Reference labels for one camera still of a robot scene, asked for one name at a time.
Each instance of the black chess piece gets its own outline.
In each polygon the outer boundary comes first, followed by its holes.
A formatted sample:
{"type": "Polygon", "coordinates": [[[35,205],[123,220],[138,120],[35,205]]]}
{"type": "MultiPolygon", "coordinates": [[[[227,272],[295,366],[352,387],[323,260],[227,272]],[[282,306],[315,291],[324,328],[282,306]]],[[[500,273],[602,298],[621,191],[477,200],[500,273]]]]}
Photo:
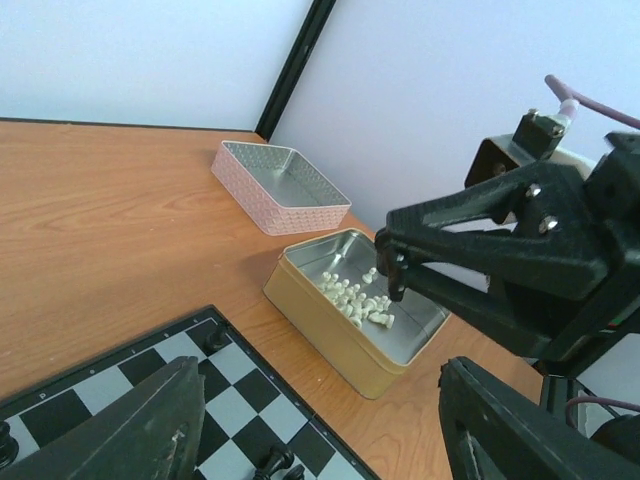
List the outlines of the black chess piece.
{"type": "Polygon", "coordinates": [[[282,480],[304,480],[304,466],[296,465],[287,472],[282,480]]]}
{"type": "Polygon", "coordinates": [[[253,480],[270,480],[274,473],[291,468],[293,465],[293,452],[282,442],[272,445],[269,454],[264,467],[256,470],[256,473],[253,474],[253,480]]]}
{"type": "Polygon", "coordinates": [[[18,456],[18,442],[11,435],[7,422],[0,422],[0,470],[8,467],[18,456]]]}
{"type": "Polygon", "coordinates": [[[209,335],[204,339],[204,348],[209,355],[213,355],[227,344],[227,322],[220,321],[209,335]]]}

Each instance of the white square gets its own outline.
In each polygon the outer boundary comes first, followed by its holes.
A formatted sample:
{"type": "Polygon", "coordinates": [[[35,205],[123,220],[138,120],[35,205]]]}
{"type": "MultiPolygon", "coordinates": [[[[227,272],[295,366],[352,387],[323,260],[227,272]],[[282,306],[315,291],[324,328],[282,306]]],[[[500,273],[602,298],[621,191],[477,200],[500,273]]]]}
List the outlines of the white square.
{"type": "Polygon", "coordinates": [[[233,437],[258,416],[235,387],[226,389],[207,403],[206,409],[229,437],[233,437]]]}
{"type": "Polygon", "coordinates": [[[7,423],[11,428],[11,436],[18,442],[19,450],[18,456],[15,459],[16,462],[19,462],[40,449],[35,439],[29,433],[29,429],[18,415],[8,418],[7,423]]]}
{"type": "Polygon", "coordinates": [[[177,357],[198,357],[198,363],[207,358],[202,350],[191,340],[186,332],[180,332],[173,337],[163,340],[153,347],[169,363],[177,357]]]}
{"type": "Polygon", "coordinates": [[[118,367],[111,367],[78,383],[73,389],[91,415],[112,404],[133,386],[118,367]]]}
{"type": "Polygon", "coordinates": [[[336,453],[322,469],[318,480],[362,480],[362,476],[339,453],[336,453]]]}
{"type": "MultiPolygon", "coordinates": [[[[316,477],[313,476],[311,471],[307,468],[307,466],[304,463],[302,463],[300,461],[300,459],[297,456],[296,456],[295,460],[293,461],[293,465],[291,465],[291,468],[295,467],[296,465],[301,465],[301,464],[304,466],[304,480],[316,480],[316,477]]],[[[289,470],[280,470],[279,472],[276,472],[271,477],[272,480],[282,480],[289,470]]]]}
{"type": "Polygon", "coordinates": [[[260,412],[260,416],[284,443],[289,443],[307,423],[304,415],[282,394],[260,412]]]}
{"type": "Polygon", "coordinates": [[[238,446],[229,440],[199,467],[207,480],[251,480],[255,467],[238,446]]]}
{"type": "Polygon", "coordinates": [[[232,385],[256,368],[247,354],[235,343],[214,353],[209,360],[232,385]]]}

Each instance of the wooden table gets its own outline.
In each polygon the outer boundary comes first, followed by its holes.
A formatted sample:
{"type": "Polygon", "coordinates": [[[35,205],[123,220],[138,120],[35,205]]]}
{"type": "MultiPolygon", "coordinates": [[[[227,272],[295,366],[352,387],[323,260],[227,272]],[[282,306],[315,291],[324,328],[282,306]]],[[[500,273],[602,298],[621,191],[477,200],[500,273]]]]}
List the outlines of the wooden table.
{"type": "Polygon", "coordinates": [[[458,318],[381,399],[356,394],[262,295],[283,248],[313,235],[258,230],[209,171],[223,139],[261,141],[0,122],[0,398],[214,303],[385,480],[450,478],[447,359],[537,401],[540,376],[458,318]]]}

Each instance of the cable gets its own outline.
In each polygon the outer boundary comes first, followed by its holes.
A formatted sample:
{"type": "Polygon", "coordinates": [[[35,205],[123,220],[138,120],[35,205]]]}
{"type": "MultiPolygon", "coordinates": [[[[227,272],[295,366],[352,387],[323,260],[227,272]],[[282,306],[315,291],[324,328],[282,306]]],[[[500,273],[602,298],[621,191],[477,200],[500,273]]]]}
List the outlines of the cable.
{"type": "Polygon", "coordinates": [[[613,400],[612,398],[604,398],[604,397],[593,397],[593,396],[584,396],[584,397],[575,397],[567,402],[567,405],[564,410],[564,414],[567,420],[567,425],[573,428],[577,428],[573,418],[571,417],[571,409],[576,405],[581,403],[596,403],[598,405],[607,405],[609,407],[616,408],[624,408],[625,410],[631,410],[632,412],[640,413],[640,405],[636,405],[635,403],[623,402],[620,400],[613,400]]]}
{"type": "Polygon", "coordinates": [[[561,102],[564,103],[565,100],[570,99],[577,100],[581,105],[584,105],[594,112],[598,112],[605,117],[609,117],[629,127],[640,129],[640,118],[632,117],[631,115],[622,113],[600,102],[596,102],[589,97],[585,97],[581,93],[576,92],[569,85],[561,82],[554,75],[547,75],[546,77],[544,77],[544,81],[561,102]]]}

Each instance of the screw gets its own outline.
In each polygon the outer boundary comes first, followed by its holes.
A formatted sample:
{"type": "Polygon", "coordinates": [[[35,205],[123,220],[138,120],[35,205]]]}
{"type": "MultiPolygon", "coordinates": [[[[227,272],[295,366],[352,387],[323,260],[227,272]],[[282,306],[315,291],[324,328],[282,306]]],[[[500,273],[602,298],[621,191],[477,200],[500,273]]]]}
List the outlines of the screw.
{"type": "Polygon", "coordinates": [[[562,135],[564,133],[564,128],[561,127],[560,125],[556,125],[555,127],[553,127],[551,129],[551,134],[554,137],[559,137],[560,135],[562,135]]]}
{"type": "Polygon", "coordinates": [[[500,175],[503,175],[507,173],[507,167],[505,166],[504,163],[496,163],[493,166],[493,176],[494,177],[498,177],[500,175]]]}
{"type": "Polygon", "coordinates": [[[531,185],[529,185],[529,188],[527,188],[526,196],[527,198],[537,197],[541,191],[542,188],[540,188],[540,185],[538,185],[537,183],[532,183],[531,185]]]}
{"type": "Polygon", "coordinates": [[[547,215],[538,225],[538,232],[545,234],[558,226],[558,219],[552,215],[547,215]]]}

